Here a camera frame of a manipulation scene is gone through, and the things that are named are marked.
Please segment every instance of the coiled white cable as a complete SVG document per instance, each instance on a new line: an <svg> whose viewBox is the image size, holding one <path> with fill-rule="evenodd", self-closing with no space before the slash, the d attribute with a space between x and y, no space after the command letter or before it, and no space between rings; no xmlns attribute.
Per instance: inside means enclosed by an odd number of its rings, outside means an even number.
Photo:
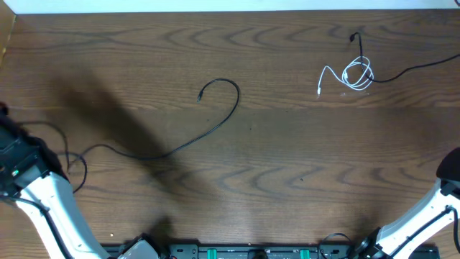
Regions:
<svg viewBox="0 0 460 259"><path fill-rule="evenodd" d="M323 74L324 74L324 71L326 71L326 69L328 68L332 73L333 75L337 78L337 80L339 82L341 82L342 84L344 84L345 86L348 86L349 88L355 90L355 91L363 91L365 90L367 87L369 87L372 83L371 80L369 80L365 75L367 73L367 71L369 71L369 77L371 79L374 79L374 74L372 72L372 69L371 69L371 61L369 60L369 58L366 58L366 57L362 57L363 58L363 62L361 64L361 56L359 56L358 58L355 58L350 64L347 65L347 67L344 69L344 71L342 72L342 79L340 79L336 73L332 70L332 68L330 66L325 66L324 69L323 69L323 72L321 73L321 76L319 78L319 82L318 82L318 97L321 95L321 81L323 80ZM359 77L359 79L356 81L356 83L350 83L348 82L348 73L346 72L349 68L355 66L355 65L362 65L365 69L363 71L363 74L361 75L361 77Z"/></svg>

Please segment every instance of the beige panel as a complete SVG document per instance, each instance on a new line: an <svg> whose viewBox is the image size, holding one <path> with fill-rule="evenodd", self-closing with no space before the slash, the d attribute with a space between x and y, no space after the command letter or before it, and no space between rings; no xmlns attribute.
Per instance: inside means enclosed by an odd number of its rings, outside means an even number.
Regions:
<svg viewBox="0 0 460 259"><path fill-rule="evenodd" d="M14 19L16 15L13 11L0 0L0 65L3 55L6 52L6 45L12 33Z"/></svg>

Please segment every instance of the wood grain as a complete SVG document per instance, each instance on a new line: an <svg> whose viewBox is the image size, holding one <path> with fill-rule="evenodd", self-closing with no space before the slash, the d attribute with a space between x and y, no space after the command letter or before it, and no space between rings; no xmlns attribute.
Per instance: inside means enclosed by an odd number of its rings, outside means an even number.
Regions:
<svg viewBox="0 0 460 259"><path fill-rule="evenodd" d="M358 56L363 34L377 79L459 52L456 11L79 14L18 18L0 97L16 120L46 119L76 152L97 142L139 155L172 150L231 109L234 116L171 158L87 156L76 194L102 243L158 230L221 243L354 240L390 223L433 185L460 143L458 61L409 72L363 94L318 77ZM356 69L351 77L359 75ZM54 150L62 140L29 130ZM70 172L76 186L81 168ZM46 258L21 211L0 205L0 258ZM451 226L434 242L456 258Z"/></svg>

